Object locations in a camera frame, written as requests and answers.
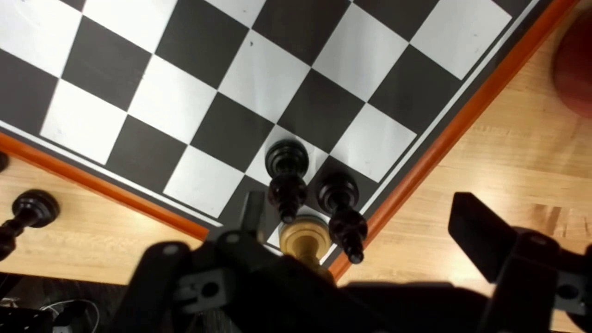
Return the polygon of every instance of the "wooden board frame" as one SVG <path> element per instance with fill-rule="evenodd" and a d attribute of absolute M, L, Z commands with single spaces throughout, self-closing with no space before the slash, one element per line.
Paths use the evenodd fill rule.
<path fill-rule="evenodd" d="M 520 40 L 520 43 L 509 53 L 501 66 L 485 80 L 479 92 L 470 103 L 459 112 L 459 116 L 446 127 L 438 140 L 427 149 L 414 169 L 403 178 L 403 182 L 387 197 L 379 210 L 368 221 L 370 245 L 375 236 L 387 227 L 394 214 L 405 204 L 414 190 L 427 178 L 427 175 L 438 166 L 438 162 L 451 151 L 451 147 L 462 138 L 462 134 L 479 119 L 486 106 L 501 93 L 501 90 L 518 75 L 522 66 L 535 55 L 540 43 L 553 32 L 560 19 L 573 10 L 577 0 L 553 0 L 533 29 Z M 76 169 L 46 153 L 28 147 L 5 134 L 0 134 L 0 151 L 28 162 L 39 169 L 54 173 L 61 178 L 68 178 L 91 191 L 102 193 L 135 212 L 146 214 L 163 225 L 168 225 L 183 234 L 198 240 L 207 238 L 207 230 L 183 219 L 146 199 L 128 193 L 102 178 L 96 178 L 81 169 Z M 335 280 L 338 280 L 350 264 L 346 256 L 338 256 L 329 267 Z"/>

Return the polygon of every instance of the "black chess piece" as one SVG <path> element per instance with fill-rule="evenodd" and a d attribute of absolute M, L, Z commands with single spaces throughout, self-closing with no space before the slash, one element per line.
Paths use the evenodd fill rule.
<path fill-rule="evenodd" d="M 0 227 L 0 262 L 17 249 L 24 228 L 44 228 L 59 217 L 59 204 L 44 191 L 26 191 L 13 203 L 13 219 Z"/>
<path fill-rule="evenodd" d="M 331 215 L 331 241 L 346 252 L 350 264 L 362 264 L 362 243 L 368 238 L 368 225 L 366 219 L 353 210 L 359 201 L 353 178 L 342 173 L 327 177 L 316 201 L 318 206 Z"/>
<path fill-rule="evenodd" d="M 307 151 L 298 141 L 277 141 L 264 158 L 266 173 L 272 177 L 268 201 L 277 208 L 283 223 L 292 223 L 307 199 L 303 175 L 309 169 Z"/>
<path fill-rule="evenodd" d="M 0 173 L 4 173 L 9 166 L 9 158 L 5 153 L 0 153 Z"/>

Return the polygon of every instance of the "white square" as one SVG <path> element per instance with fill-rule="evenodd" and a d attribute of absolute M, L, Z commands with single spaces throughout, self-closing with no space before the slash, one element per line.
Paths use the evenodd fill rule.
<path fill-rule="evenodd" d="M 405 40 L 351 5 L 313 69 L 361 101 L 370 101 L 407 45 Z"/>
<path fill-rule="evenodd" d="M 59 79 L 81 16 L 48 0 L 2 0 L 0 14 L 0 49 Z"/>
<path fill-rule="evenodd" d="M 165 195 L 218 219 L 240 180 L 242 173 L 187 147 L 165 188 Z"/>
<path fill-rule="evenodd" d="M 320 212 L 314 212 L 314 210 L 311 210 L 309 206 L 301 206 L 300 210 L 298 210 L 298 215 L 309 215 L 309 217 L 316 217 L 316 219 L 320 219 L 322 223 L 325 223 L 325 225 L 329 225 L 329 217 L 327 215 L 324 215 L 324 214 L 320 214 Z M 276 247 L 276 249 L 279 249 L 279 234 L 281 234 L 281 230 L 283 230 L 283 223 L 279 223 L 277 227 L 276 227 L 276 230 L 274 230 L 274 234 L 268 238 L 268 245 L 272 245 L 272 247 Z"/>
<path fill-rule="evenodd" d="M 307 73 L 305 64 L 250 32 L 220 92 L 270 123 L 277 123 Z"/>
<path fill-rule="evenodd" d="M 155 53 L 177 0 L 87 0 L 83 14 L 133 45 Z"/>
<path fill-rule="evenodd" d="M 311 143 L 296 138 L 294 134 L 276 127 L 270 136 L 264 140 L 264 143 L 261 145 L 257 156 L 253 158 L 251 166 L 248 167 L 246 175 L 253 180 L 257 180 L 259 184 L 270 186 L 272 178 L 264 169 L 264 156 L 266 153 L 283 140 L 294 140 L 298 143 L 303 145 L 303 149 L 309 154 L 309 171 L 307 175 L 301 178 L 305 184 L 309 184 L 314 175 L 318 173 L 318 169 L 322 167 L 322 164 L 327 160 L 327 154 L 322 153 L 320 149 L 313 147 Z"/>
<path fill-rule="evenodd" d="M 129 116 L 190 143 L 216 92 L 153 56 L 131 101 Z"/>
<path fill-rule="evenodd" d="M 338 140 L 331 156 L 366 178 L 381 182 L 414 138 L 411 130 L 366 104 Z"/>
<path fill-rule="evenodd" d="M 440 0 L 411 45 L 462 80 L 509 23 L 492 0 Z"/>
<path fill-rule="evenodd" d="M 227 18 L 242 23 L 246 29 L 251 29 L 264 0 L 207 0 L 216 6 Z"/>
<path fill-rule="evenodd" d="M 126 112 L 59 82 L 41 138 L 103 166 L 124 121 Z"/>

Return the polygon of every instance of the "wooden table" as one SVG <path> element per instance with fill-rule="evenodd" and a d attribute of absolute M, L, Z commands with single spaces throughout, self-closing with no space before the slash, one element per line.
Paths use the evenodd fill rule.
<path fill-rule="evenodd" d="M 570 251 L 583 252 L 592 243 L 592 123 L 568 114 L 549 82 L 551 56 L 566 27 L 455 145 L 342 284 L 448 280 L 490 293 L 446 234 L 455 191 L 475 193 L 509 223 L 544 232 Z M 166 240 L 200 245 L 17 160 L 0 180 L 2 217 L 29 188 L 50 191 L 63 206 L 59 223 L 18 240 L 18 251 L 0 264 L 2 273 L 126 284 L 146 247 Z M 564 319 L 555 326 L 573 332 Z"/>

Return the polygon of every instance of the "chessboard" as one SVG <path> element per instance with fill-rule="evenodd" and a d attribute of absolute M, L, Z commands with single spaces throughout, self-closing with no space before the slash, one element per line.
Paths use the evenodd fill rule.
<path fill-rule="evenodd" d="M 568 5 L 4 0 L 0 149 L 203 240 L 296 140 L 311 191 L 355 180 L 372 240 Z"/>

